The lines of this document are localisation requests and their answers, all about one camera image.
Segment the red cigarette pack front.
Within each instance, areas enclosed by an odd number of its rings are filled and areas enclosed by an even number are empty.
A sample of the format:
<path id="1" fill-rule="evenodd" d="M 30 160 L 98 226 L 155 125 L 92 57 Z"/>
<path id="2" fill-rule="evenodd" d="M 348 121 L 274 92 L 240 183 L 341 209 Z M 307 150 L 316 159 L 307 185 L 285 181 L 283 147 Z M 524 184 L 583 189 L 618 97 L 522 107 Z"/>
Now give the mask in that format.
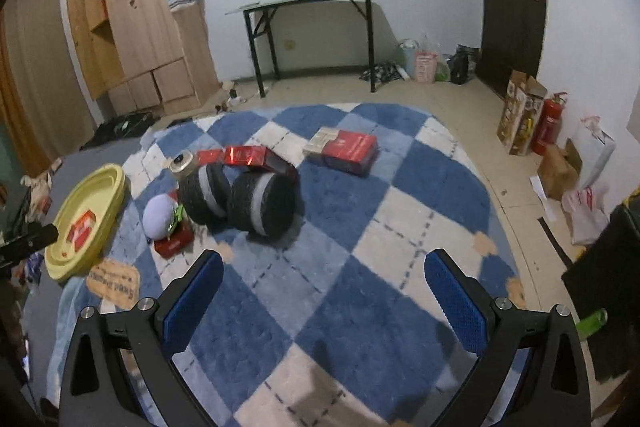
<path id="1" fill-rule="evenodd" d="M 73 246 L 75 253 L 84 248 L 95 224 L 96 214 L 90 209 L 72 223 L 66 235 L 66 242 Z"/>

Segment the lavender plush ball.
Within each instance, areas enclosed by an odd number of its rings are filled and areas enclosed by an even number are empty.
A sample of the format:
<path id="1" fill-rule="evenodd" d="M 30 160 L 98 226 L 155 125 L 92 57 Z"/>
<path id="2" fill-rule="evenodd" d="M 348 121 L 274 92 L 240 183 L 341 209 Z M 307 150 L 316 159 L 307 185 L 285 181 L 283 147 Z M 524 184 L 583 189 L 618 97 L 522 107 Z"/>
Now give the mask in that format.
<path id="1" fill-rule="evenodd" d="M 169 227 L 174 222 L 177 203 L 168 194 L 158 194 L 146 204 L 142 216 L 142 228 L 151 241 L 166 239 Z"/>

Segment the red box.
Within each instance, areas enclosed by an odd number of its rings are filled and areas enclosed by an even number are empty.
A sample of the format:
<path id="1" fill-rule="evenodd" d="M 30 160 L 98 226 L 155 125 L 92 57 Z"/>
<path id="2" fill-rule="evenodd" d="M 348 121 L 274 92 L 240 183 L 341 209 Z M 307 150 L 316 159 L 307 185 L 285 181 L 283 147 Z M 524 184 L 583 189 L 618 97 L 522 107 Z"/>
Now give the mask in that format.
<path id="1" fill-rule="evenodd" d="M 177 191 L 170 191 L 167 193 L 171 198 L 175 199 L 177 205 L 178 196 Z M 157 254 L 164 259 L 169 259 L 174 257 L 176 254 L 184 251 L 186 247 L 188 247 L 194 239 L 194 233 L 192 229 L 192 225 L 190 225 L 189 218 L 186 217 L 186 210 L 183 213 L 183 220 L 181 222 L 180 227 L 174 234 L 170 237 L 166 237 L 166 239 L 161 239 L 160 241 L 152 241 L 153 247 Z"/>

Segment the small metal pot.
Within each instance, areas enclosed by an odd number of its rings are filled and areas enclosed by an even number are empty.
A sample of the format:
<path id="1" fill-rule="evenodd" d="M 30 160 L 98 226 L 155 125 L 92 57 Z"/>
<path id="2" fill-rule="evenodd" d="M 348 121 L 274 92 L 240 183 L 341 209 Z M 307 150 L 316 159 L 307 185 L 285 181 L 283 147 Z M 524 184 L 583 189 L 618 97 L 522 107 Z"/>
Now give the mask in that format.
<path id="1" fill-rule="evenodd" d="M 183 150 L 171 159 L 168 169 L 177 181 L 182 180 L 198 167 L 198 163 L 190 150 Z"/>

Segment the red cigarette carton back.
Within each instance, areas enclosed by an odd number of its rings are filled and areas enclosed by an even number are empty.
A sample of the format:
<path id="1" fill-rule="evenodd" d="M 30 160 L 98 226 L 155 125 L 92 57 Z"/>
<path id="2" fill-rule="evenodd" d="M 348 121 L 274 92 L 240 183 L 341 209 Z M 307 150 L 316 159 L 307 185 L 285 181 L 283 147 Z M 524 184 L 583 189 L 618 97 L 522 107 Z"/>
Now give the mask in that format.
<path id="1" fill-rule="evenodd" d="M 298 181 L 297 169 L 286 159 L 263 145 L 231 145 L 213 150 L 198 150 L 195 154 L 199 166 L 220 164 L 226 167 L 262 170 L 288 176 Z"/>

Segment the large red cigarette pack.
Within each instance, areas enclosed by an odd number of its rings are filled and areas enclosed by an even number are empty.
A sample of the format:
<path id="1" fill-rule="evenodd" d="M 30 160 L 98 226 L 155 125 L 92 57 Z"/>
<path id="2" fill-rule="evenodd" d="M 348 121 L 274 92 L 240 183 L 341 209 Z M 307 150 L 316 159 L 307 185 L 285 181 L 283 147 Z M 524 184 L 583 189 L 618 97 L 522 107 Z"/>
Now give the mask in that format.
<path id="1" fill-rule="evenodd" d="M 322 127 L 304 145 L 309 160 L 334 170 L 367 176 L 378 156 L 375 135 Z"/>

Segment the yellow oval tray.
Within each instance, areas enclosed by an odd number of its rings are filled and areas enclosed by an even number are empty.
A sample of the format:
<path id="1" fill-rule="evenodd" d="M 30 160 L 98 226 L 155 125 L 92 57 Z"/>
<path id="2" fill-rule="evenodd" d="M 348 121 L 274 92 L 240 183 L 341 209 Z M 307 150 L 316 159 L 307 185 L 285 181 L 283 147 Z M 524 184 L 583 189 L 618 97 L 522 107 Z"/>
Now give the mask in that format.
<path id="1" fill-rule="evenodd" d="M 85 176 L 68 194 L 53 224 L 58 240 L 44 251 L 52 280 L 63 283 L 85 273 L 103 251 L 124 201 L 122 167 L 105 164 Z"/>

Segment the black open suitcase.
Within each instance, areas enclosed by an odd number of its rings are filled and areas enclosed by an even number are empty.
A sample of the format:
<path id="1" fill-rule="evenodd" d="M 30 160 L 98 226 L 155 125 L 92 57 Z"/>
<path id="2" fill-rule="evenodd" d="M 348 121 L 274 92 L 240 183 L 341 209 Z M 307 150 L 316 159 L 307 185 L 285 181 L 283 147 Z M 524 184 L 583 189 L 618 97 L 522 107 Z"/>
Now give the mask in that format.
<path id="1" fill-rule="evenodd" d="M 81 145 L 80 150 L 90 150 L 90 148 L 100 147 L 120 140 L 141 138 L 146 130 L 156 122 L 157 118 L 152 112 L 117 116 L 100 124 L 93 137 L 84 145 Z"/>

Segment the wooden wardrobe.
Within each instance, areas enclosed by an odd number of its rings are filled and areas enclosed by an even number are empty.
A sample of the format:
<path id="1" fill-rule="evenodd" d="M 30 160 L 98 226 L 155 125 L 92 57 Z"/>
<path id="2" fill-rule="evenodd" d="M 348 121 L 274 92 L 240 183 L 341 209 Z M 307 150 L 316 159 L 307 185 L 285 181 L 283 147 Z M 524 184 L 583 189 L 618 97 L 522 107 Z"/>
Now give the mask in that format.
<path id="1" fill-rule="evenodd" d="M 201 2 L 65 0 L 70 38 L 93 101 L 116 115 L 172 115 L 203 106 L 220 88 Z"/>

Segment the white paper bag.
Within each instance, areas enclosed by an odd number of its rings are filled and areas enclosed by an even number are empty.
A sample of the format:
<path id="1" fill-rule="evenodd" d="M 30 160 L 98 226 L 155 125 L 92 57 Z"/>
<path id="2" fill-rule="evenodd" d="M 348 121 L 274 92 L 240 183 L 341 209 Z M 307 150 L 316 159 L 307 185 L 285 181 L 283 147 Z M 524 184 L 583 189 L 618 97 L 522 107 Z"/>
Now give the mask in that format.
<path id="1" fill-rule="evenodd" d="M 608 163 L 616 147 L 615 139 L 602 127 L 600 116 L 587 116 L 580 120 L 570 141 L 582 161 L 578 186 L 586 188 L 597 181 Z"/>

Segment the red fire extinguisher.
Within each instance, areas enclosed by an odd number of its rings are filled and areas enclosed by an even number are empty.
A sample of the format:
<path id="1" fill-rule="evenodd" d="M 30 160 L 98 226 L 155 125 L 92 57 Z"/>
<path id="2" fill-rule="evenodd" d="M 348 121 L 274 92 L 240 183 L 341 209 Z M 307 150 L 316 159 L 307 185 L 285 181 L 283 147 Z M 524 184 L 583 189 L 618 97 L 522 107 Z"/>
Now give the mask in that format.
<path id="1" fill-rule="evenodd" d="M 538 156 L 544 156 L 547 147 L 555 143 L 567 98 L 568 93 L 561 91 L 544 100 L 537 128 L 530 142 L 530 149 Z"/>

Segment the blue checkered plush rug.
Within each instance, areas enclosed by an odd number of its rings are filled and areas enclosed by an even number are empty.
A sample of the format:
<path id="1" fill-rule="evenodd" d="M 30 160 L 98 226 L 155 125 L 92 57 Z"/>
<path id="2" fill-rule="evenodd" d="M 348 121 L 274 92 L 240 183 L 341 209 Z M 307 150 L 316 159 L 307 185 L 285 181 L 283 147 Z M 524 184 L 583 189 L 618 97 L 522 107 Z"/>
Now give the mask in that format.
<path id="1" fill-rule="evenodd" d="M 372 134 L 367 176 L 309 160 L 322 127 Z M 142 212 L 171 191 L 169 158 L 232 144 L 265 145 L 297 168 L 302 212 L 280 241 L 229 225 L 198 230 L 164 259 Z M 206 248 L 224 256 L 224 280 L 175 365 L 221 426 L 431 424 L 473 364 L 423 276 L 444 248 L 495 297 L 522 303 L 506 234 L 459 142 L 423 109 L 396 104 L 258 108 L 157 132 L 132 154 L 114 147 L 66 160 L 87 173 L 114 162 L 128 181 L 108 257 L 135 267 L 156 297 Z"/>

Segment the cardboard snack box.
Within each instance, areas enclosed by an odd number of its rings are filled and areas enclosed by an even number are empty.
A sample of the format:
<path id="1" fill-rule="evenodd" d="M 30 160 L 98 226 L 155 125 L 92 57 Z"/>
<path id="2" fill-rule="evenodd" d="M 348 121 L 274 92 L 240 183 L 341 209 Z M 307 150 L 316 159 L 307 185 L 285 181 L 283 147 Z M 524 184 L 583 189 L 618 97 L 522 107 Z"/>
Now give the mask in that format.
<path id="1" fill-rule="evenodd" d="M 547 89 L 537 79 L 512 72 L 497 129 L 498 139 L 509 155 L 527 154 L 546 95 Z"/>

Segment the black folding table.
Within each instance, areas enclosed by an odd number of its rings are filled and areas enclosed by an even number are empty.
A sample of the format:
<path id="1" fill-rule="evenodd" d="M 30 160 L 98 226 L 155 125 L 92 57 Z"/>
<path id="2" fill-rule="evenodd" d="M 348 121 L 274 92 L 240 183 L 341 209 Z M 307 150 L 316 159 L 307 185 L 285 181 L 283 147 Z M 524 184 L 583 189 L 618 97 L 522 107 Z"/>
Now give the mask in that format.
<path id="1" fill-rule="evenodd" d="M 229 13 L 243 17 L 261 98 L 268 79 L 374 69 L 373 0 L 265 1 Z"/>

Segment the green clip keychain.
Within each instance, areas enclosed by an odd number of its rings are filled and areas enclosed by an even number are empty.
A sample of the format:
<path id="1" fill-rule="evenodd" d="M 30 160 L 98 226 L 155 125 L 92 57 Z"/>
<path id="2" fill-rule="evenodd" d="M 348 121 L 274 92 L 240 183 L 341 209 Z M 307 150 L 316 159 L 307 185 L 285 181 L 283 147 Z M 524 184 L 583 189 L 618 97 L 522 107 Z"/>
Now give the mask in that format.
<path id="1" fill-rule="evenodd" d="M 171 218 L 168 222 L 167 227 L 167 236 L 170 237 L 181 225 L 183 220 L 184 208 L 183 205 L 175 205 L 174 210 L 172 210 Z"/>

